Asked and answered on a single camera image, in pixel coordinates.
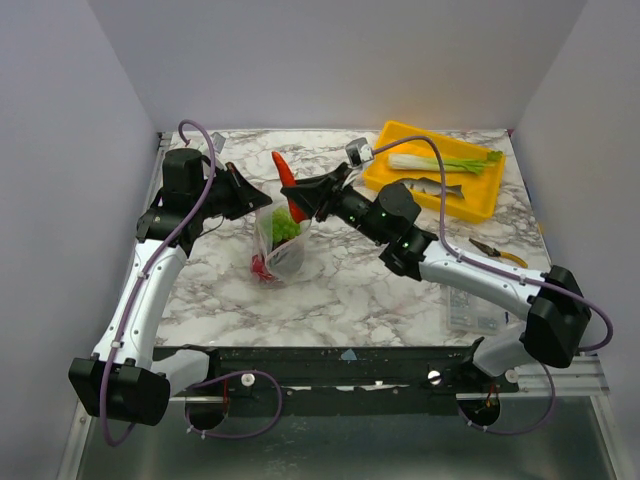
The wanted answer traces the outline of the red chili pepper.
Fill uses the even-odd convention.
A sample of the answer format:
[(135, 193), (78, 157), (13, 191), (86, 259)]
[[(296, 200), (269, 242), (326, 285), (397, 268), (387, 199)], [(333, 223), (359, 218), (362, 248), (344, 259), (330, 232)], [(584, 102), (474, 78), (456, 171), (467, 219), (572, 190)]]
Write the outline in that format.
[[(277, 151), (271, 152), (271, 157), (278, 171), (279, 178), (283, 187), (294, 187), (296, 185), (295, 177), (284, 160), (282, 155)], [(294, 222), (300, 224), (308, 219), (306, 214), (290, 199), (287, 199), (290, 215)]]

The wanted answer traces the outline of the green grapes bunch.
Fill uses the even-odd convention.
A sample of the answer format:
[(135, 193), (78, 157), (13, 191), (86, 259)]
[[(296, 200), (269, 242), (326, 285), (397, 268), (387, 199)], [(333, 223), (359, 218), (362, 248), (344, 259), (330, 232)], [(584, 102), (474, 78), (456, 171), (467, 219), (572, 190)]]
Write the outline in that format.
[(288, 208), (276, 208), (271, 214), (271, 235), (274, 243), (289, 241), (301, 233), (301, 226), (291, 217)]

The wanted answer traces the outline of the clear pink zip top bag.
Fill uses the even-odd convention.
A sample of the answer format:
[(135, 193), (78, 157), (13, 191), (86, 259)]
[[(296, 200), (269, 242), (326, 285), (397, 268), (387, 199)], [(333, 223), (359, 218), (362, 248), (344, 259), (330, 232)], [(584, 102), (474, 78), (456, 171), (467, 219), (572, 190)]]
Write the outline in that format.
[(267, 284), (290, 283), (298, 276), (305, 260), (306, 242), (311, 233), (311, 221), (305, 220), (299, 224), (301, 233), (297, 237), (274, 243), (271, 235), (271, 214), (279, 207), (289, 209), (286, 202), (269, 205), (258, 211), (254, 223), (252, 256), (262, 255), (269, 272), (277, 278), (275, 282)]

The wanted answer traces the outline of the silver fish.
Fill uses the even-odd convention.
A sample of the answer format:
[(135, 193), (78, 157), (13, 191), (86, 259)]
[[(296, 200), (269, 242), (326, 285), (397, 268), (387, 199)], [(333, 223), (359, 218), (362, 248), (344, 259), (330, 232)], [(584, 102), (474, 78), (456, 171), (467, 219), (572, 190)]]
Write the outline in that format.
[[(397, 180), (398, 184), (404, 185), (409, 190), (417, 193), (422, 193), (432, 196), (440, 196), (442, 193), (442, 185), (440, 182), (432, 180), (426, 177), (414, 178), (401, 178)], [(445, 194), (453, 195), (462, 200), (465, 199), (461, 185), (446, 185)]]

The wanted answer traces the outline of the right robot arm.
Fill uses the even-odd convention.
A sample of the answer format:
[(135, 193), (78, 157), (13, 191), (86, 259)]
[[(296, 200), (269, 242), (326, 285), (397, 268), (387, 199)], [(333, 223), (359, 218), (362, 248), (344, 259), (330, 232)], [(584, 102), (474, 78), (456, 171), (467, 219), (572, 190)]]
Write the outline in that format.
[(347, 184), (349, 172), (341, 164), (281, 191), (307, 216), (336, 216), (383, 246), (380, 258), (396, 275), (465, 291), (520, 319), (474, 343), (459, 370), (467, 389), (483, 391), (507, 370), (533, 362), (558, 369), (571, 365), (591, 313), (569, 270), (510, 267), (447, 246), (443, 236), (416, 225), (421, 208), (403, 184), (387, 185), (369, 200)]

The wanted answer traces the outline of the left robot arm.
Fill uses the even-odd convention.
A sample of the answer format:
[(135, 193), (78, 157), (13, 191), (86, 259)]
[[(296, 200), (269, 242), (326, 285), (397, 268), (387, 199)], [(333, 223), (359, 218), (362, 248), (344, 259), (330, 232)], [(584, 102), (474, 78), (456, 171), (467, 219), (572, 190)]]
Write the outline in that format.
[(272, 202), (215, 151), (168, 151), (162, 180), (137, 221), (133, 265), (115, 313), (91, 355), (74, 359), (68, 372), (85, 410), (103, 422), (154, 426), (176, 394), (220, 387), (222, 372), (201, 347), (155, 359), (159, 323), (205, 220), (236, 220)]

